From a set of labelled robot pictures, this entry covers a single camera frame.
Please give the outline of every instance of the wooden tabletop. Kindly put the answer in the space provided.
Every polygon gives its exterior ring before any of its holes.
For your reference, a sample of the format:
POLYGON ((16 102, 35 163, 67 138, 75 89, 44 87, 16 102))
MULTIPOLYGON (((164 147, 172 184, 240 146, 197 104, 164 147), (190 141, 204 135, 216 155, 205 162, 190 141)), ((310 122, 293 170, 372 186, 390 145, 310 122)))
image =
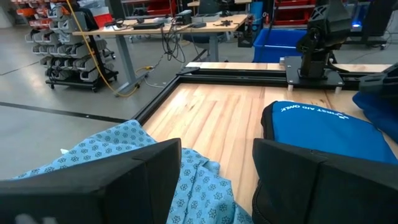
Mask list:
MULTIPOLYGON (((237 70, 284 70, 276 63, 189 63, 189 67, 237 70)), ((380 72, 390 65, 338 65, 353 72, 380 72)), ((252 159, 254 138, 263 138, 262 111, 275 100, 290 100, 337 110, 367 121, 352 101, 356 91, 295 89, 269 86, 181 83, 145 123, 157 141, 181 138, 211 161, 231 180, 235 201, 249 214, 258 175, 252 159)), ((398 157, 398 145, 385 140, 398 157)))
MULTIPOLYGON (((246 19, 247 15, 245 14, 238 14, 238 15, 232 15, 228 17, 221 17, 219 18, 216 22, 207 22, 206 27, 202 28, 188 28, 185 30, 180 31, 179 33, 217 33, 217 32, 233 32, 238 29, 240 25, 242 25, 246 19), (228 27, 225 26, 215 26, 217 24, 220 24, 221 21, 224 20, 230 20, 232 21, 231 25, 228 27)), ((137 21, 136 20, 126 20, 124 21, 125 25, 133 25, 137 21)), ((153 22, 153 19, 146 19, 145 23, 148 22, 153 22)), ((177 30, 184 29, 187 26, 180 26, 177 28, 177 30)), ((168 33, 170 29, 170 25, 166 24, 165 27, 163 27, 164 33, 168 33)), ((134 30, 133 28, 131 29, 125 29, 125 30, 113 30, 112 28, 108 29, 98 29, 98 30, 93 30, 89 32, 74 32, 73 35, 138 35, 138 34, 161 34, 162 31, 161 29, 148 29, 148 30, 134 30)))
MULTIPOLYGON (((251 3, 251 0, 235 0, 235 4, 247 4, 251 3)), ((188 7, 197 7, 200 5, 200 1, 193 1, 187 4, 188 7)))
MULTIPOLYGON (((381 72, 391 65, 336 64, 337 67, 351 72, 381 72)), ((245 69, 245 70, 285 70, 278 63, 229 63, 229 62, 190 62, 187 67, 245 69)))

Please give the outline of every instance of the workbench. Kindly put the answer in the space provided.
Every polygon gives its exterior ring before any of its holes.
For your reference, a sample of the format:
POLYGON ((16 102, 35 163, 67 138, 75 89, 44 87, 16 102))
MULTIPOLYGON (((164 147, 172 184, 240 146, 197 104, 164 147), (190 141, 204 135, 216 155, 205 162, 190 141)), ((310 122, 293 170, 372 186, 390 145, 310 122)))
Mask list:
MULTIPOLYGON (((351 72, 380 72, 390 65, 340 65, 351 72)), ((187 67, 231 70, 284 70, 275 63, 198 63, 187 67)), ((352 102, 355 91, 307 90, 247 85, 180 83, 169 94, 160 94, 139 112, 144 129, 157 141, 181 138, 192 148, 221 164, 221 176, 232 181, 235 200, 252 212, 252 195, 258 176, 252 159, 254 138, 263 138, 260 119, 263 109, 275 100, 293 100, 323 106, 367 120, 352 102)), ((398 145, 384 135, 394 154, 398 145)))
MULTIPOLYGON (((179 34, 208 34, 210 35, 209 45, 210 45, 210 60, 212 62, 217 62, 218 59, 218 37, 217 33, 220 32, 234 32, 241 26, 246 20, 247 15, 232 15, 228 17, 221 17, 216 22, 207 22, 206 27, 202 28, 188 28, 187 26, 180 26, 177 30, 181 30, 178 32, 179 34), (215 26, 221 24, 221 21, 230 20, 230 26, 215 26)), ((124 21, 125 25, 133 25, 137 21, 136 20, 126 20, 124 21)), ((153 22, 153 19, 146 19, 145 23, 153 22)), ((166 24, 163 27, 163 33, 168 33, 170 30, 170 25, 166 24)), ((123 63, 124 71, 127 76, 127 83, 122 85, 117 92, 121 94, 126 94, 132 91, 133 88, 137 86, 137 84, 144 78, 144 75, 137 77, 134 67, 132 66, 132 60, 129 54, 129 48, 127 47, 126 40, 124 38, 125 35, 143 35, 143 34, 162 34, 161 29, 146 29, 146 30, 134 30, 123 29, 123 30, 113 30, 111 27, 109 28, 100 28, 98 30, 93 30, 89 32, 74 32, 73 35, 115 35, 116 36, 116 44, 118 46, 119 53, 121 54, 121 60, 123 63)), ((159 56, 163 54, 163 49, 159 49, 159 56)))

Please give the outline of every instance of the blue crate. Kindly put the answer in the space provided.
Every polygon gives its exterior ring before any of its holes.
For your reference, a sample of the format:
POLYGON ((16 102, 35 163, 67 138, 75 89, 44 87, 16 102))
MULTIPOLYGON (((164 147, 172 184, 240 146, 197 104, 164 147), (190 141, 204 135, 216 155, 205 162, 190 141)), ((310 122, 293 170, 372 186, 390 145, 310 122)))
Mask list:
POLYGON ((268 43, 264 46, 268 29, 263 29, 254 41, 253 62, 279 63, 281 57, 301 56, 296 51, 296 43, 306 33, 306 30, 272 29, 268 43))

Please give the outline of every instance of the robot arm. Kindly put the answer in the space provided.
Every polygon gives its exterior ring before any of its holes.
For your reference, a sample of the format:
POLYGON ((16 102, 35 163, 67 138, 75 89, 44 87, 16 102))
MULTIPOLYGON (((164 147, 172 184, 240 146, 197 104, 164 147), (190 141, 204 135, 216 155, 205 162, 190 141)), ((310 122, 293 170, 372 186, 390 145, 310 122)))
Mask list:
POLYGON ((307 34, 296 45, 297 51, 303 53, 300 76, 326 78, 330 52, 340 49, 350 31, 351 17, 341 0, 318 0, 307 34))

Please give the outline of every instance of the concrete floor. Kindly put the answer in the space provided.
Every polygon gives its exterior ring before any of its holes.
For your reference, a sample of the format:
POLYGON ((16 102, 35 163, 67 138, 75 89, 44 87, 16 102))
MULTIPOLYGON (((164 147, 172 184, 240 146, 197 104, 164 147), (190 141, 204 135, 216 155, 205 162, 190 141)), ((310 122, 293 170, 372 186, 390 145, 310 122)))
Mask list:
MULTIPOLYGON (((51 90, 44 83, 45 69, 36 63, 40 58, 31 54, 32 46, 24 41, 28 32, 26 27, 0 29, 0 102, 129 119, 160 91, 160 88, 143 84, 129 98, 115 98, 107 88, 98 93, 65 86, 51 90)), ((115 39, 108 37, 107 41, 108 47, 116 51, 113 63, 120 75, 118 82, 112 85, 117 88, 126 79, 115 39)), ((159 38, 136 40, 134 45, 129 45, 129 50, 135 68, 155 64, 163 53, 159 38)), ((188 62, 196 56, 192 44, 183 50, 188 62)), ((396 44, 384 51, 364 46, 343 46, 336 52, 336 57, 339 63, 396 63, 397 50, 396 44)), ((220 56, 227 57, 230 62, 251 62, 253 55, 254 49, 240 49, 237 43, 220 45, 220 56)), ((168 62, 164 58, 148 82, 164 85, 180 66, 180 63, 168 62)), ((89 135, 115 125, 7 106, 0 106, 0 124, 0 142, 3 145, 0 179, 44 165, 59 157, 60 149, 69 149, 89 135)))

